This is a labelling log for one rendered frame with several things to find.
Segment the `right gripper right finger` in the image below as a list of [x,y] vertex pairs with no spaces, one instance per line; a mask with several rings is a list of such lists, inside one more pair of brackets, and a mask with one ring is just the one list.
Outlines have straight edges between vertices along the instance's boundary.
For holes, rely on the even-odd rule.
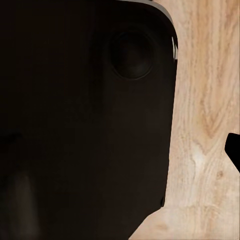
[[225,152],[240,172],[240,135],[229,133],[225,143]]

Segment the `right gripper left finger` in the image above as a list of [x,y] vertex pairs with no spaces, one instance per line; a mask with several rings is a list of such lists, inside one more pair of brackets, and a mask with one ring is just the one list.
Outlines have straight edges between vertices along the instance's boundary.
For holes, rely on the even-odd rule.
[[0,192],[26,151],[21,133],[0,138]]

